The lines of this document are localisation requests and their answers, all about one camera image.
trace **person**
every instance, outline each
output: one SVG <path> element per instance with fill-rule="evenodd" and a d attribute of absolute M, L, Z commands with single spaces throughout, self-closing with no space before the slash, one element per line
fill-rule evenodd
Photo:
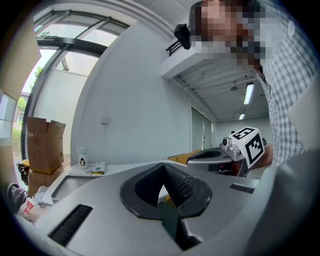
<path fill-rule="evenodd" d="M 277 0 L 203 0 L 191 7 L 189 27 L 192 42 L 223 42 L 263 87 L 273 141 L 251 169 L 301 154 L 288 111 L 312 84 L 319 58 L 298 22 Z"/>

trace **white wall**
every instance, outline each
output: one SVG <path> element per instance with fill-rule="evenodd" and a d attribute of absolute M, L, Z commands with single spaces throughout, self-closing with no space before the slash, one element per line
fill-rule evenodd
<path fill-rule="evenodd" d="M 138 22 L 103 53 L 75 110 L 71 164 L 78 160 L 78 145 L 87 147 L 90 162 L 108 164 L 161 160 L 190 151 L 191 103 L 180 88 L 161 78 L 169 42 Z M 105 142 L 103 116 L 109 118 Z"/>
<path fill-rule="evenodd" d="M 259 118 L 216 123 L 215 147 L 218 147 L 223 138 L 231 134 L 231 131 L 236 132 L 246 126 L 258 128 L 262 138 L 265 138 L 268 145 L 272 142 L 272 129 L 269 118 Z"/>
<path fill-rule="evenodd" d="M 71 129 L 81 90 L 87 80 L 84 75 L 55 70 L 45 84 L 34 116 L 65 124 L 63 153 L 70 154 Z"/>

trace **floor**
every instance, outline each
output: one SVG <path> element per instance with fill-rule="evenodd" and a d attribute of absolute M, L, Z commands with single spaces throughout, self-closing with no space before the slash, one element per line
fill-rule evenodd
<path fill-rule="evenodd" d="M 249 179 L 260 180 L 265 169 L 267 169 L 269 167 L 270 167 L 270 165 L 265 166 L 265 167 L 261 167 L 261 168 L 257 168 L 257 169 L 253 169 L 253 170 L 249 171 L 249 173 L 246 177 Z"/>

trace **wall-mounted camera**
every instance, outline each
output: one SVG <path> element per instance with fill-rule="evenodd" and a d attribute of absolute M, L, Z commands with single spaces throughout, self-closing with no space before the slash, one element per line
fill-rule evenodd
<path fill-rule="evenodd" d="M 174 29 L 174 35 L 186 50 L 191 48 L 190 31 L 187 24 L 178 24 Z"/>

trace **plaid shirt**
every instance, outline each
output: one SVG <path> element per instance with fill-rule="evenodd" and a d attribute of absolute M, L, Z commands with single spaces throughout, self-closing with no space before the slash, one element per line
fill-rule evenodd
<path fill-rule="evenodd" d="M 276 0 L 258 0 L 283 26 L 283 39 L 272 58 L 262 63 L 263 76 L 257 73 L 269 108 L 272 127 L 272 165 L 278 166 L 303 152 L 303 144 L 291 123 L 288 111 L 312 84 L 319 59 L 312 43 L 293 17 Z"/>

